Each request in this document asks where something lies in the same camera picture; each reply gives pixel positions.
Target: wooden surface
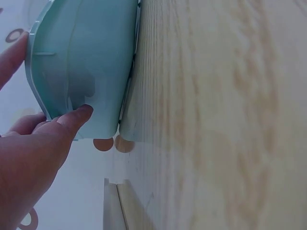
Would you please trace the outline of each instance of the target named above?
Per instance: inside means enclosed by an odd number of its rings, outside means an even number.
[[[143,0],[121,124],[142,229],[307,229],[306,26],[305,0]]]
[[[103,229],[126,230],[117,185],[108,179],[105,179]]]
[[[118,184],[117,189],[126,229],[154,229],[154,224],[147,215],[146,210],[139,201],[129,181]]]

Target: hand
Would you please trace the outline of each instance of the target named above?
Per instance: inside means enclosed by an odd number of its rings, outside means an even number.
[[[24,60],[28,33],[0,56],[0,89]],[[16,229],[50,188],[92,107],[46,122],[43,113],[22,117],[0,138],[0,229]]]

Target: finger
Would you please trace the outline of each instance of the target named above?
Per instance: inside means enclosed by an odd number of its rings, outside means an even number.
[[[51,122],[36,129],[33,133],[52,134],[71,144],[78,130],[90,119],[92,113],[93,108],[91,106],[83,105],[75,111],[53,119]]]
[[[11,131],[11,132],[7,132],[6,134],[4,134],[2,137],[3,138],[7,138],[7,137],[14,137],[14,136],[20,136],[19,133],[15,132],[15,131]]]
[[[23,116],[12,126],[9,132],[17,132],[20,135],[29,135],[39,123],[44,121],[46,121],[46,117],[43,113]]]
[[[57,123],[61,124],[68,130],[71,138],[74,138],[78,130],[87,122],[93,113],[93,108],[87,104],[82,105],[79,109],[61,116]]]
[[[35,129],[33,130],[33,132],[35,132],[35,130],[37,130],[38,128],[40,128],[41,126],[43,126],[44,124],[46,124],[46,123],[48,123],[49,121],[43,121],[43,122],[41,122],[41,123],[39,123],[36,127],[35,127]]]
[[[15,44],[0,55],[0,90],[24,61],[27,40],[28,33],[23,33]]]

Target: light blue plastic container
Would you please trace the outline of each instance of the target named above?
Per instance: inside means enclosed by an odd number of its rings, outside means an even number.
[[[138,0],[55,0],[31,29],[26,75],[48,119],[94,108],[77,139],[115,135],[137,43]]]

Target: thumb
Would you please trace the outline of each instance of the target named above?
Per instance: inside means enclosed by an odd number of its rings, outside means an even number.
[[[62,140],[64,142],[71,142],[78,130],[90,119],[92,113],[91,106],[82,105],[79,109],[42,125],[33,134],[52,134],[57,137],[65,137],[65,140]]]
[[[93,108],[84,104],[79,109],[61,116],[57,122],[66,128],[74,138],[78,130],[91,118],[92,113]]]

